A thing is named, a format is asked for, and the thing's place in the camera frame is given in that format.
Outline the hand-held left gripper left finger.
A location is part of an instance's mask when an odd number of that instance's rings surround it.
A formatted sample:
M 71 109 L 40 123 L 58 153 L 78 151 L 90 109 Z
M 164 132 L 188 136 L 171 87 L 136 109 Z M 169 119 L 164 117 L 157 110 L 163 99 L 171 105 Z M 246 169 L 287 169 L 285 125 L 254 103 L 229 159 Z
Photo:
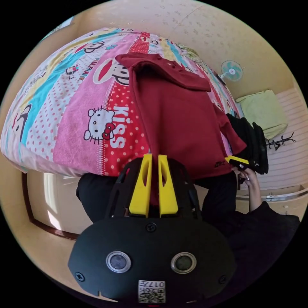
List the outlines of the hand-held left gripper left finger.
M 151 195 L 152 154 L 145 154 L 141 159 L 133 190 L 129 212 L 133 216 L 148 217 Z

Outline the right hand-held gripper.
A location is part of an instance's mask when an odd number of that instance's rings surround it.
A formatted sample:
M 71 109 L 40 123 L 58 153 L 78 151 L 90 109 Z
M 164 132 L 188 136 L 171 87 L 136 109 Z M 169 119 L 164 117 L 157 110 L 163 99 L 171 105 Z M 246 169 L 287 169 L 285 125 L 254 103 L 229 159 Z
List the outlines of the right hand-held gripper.
M 246 144 L 246 148 L 236 153 L 231 147 L 235 156 L 225 157 L 227 163 L 235 167 L 248 167 L 258 174 L 267 174 L 269 171 L 269 162 L 266 148 L 266 139 L 262 128 L 255 122 L 250 124 L 244 117 L 236 118 L 227 114 L 231 126 L 238 137 Z

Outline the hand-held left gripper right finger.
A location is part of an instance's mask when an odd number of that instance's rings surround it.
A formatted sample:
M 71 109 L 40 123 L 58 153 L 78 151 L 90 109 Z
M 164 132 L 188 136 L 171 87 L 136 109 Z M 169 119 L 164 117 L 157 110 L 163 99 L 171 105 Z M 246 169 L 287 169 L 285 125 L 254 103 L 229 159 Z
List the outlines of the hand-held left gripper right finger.
M 178 204 L 166 155 L 158 156 L 158 190 L 160 217 L 176 215 Z

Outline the person's right hand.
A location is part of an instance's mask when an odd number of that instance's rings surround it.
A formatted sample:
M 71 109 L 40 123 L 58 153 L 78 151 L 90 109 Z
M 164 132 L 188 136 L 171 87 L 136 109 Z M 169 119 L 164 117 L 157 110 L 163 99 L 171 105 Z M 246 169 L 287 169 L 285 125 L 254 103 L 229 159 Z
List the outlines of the person's right hand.
M 260 192 L 259 181 L 256 173 L 248 167 L 234 167 L 234 171 L 239 176 L 241 181 L 245 182 L 249 190 L 253 190 L 257 193 Z

